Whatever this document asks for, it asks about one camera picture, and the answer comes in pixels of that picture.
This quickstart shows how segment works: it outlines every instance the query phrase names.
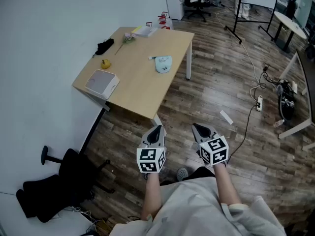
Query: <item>whiteboard stand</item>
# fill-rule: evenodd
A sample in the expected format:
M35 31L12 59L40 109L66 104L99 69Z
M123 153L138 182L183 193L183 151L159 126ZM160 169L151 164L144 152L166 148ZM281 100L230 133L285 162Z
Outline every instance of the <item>whiteboard stand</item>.
M261 25L258 26L258 29L262 28L262 29L271 37L271 41L273 41L273 40L274 40L274 39L273 39L273 36L271 36L271 35L268 33L268 30L269 30L269 28L270 28L271 21L272 21L272 19L273 19L273 17L274 17L276 5L277 5L277 0L275 1L275 6L274 6L274 8L273 8L273 11L272 11L271 18L270 18L270 21L269 21L269 22L265 22L265 21L253 21L253 20L248 20L248 21L247 21L247 20L238 20L238 15L239 15L239 12L240 12L241 4L252 4L252 5L258 5L258 6L261 6L261 7L269 8L269 7L266 7L266 6L259 5L259 4L246 3L246 2L242 2L242 0L239 0L238 8L237 8L237 14L236 14L236 19L235 19L235 24L234 24L233 30L231 30L228 26L225 26L224 29L225 29L225 30L229 30L229 31L239 40L239 43L242 44L241 38L235 33L237 22L240 22L240 23L260 23L260 24L268 24L267 29L264 29Z

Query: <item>white paper scrap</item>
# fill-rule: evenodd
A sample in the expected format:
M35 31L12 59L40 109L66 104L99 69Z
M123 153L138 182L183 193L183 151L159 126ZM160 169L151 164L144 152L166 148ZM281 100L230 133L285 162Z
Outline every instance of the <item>white paper scrap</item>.
M226 119L226 121L227 121L228 123L230 123L230 125L233 124L232 119L227 115L226 112L224 112L223 110L221 110L220 114Z

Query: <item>slipper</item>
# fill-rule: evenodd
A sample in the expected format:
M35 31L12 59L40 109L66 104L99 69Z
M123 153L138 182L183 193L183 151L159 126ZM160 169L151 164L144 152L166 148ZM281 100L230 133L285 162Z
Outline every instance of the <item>slipper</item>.
M184 167L180 168L176 174L177 181L183 181L183 179L186 177L188 177L188 171Z

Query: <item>white shirt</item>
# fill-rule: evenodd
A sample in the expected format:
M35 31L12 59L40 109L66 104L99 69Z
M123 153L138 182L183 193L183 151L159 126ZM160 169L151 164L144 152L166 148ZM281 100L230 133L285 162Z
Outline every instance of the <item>white shirt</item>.
M110 236L285 236L262 197L250 207L220 204L214 177L161 186L161 193L154 221L117 224Z

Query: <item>power strip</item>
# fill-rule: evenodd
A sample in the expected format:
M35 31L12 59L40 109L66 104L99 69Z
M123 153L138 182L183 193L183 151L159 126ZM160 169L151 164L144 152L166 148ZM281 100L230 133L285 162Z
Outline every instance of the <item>power strip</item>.
M260 112L262 110L262 96L260 95L257 99L257 111Z

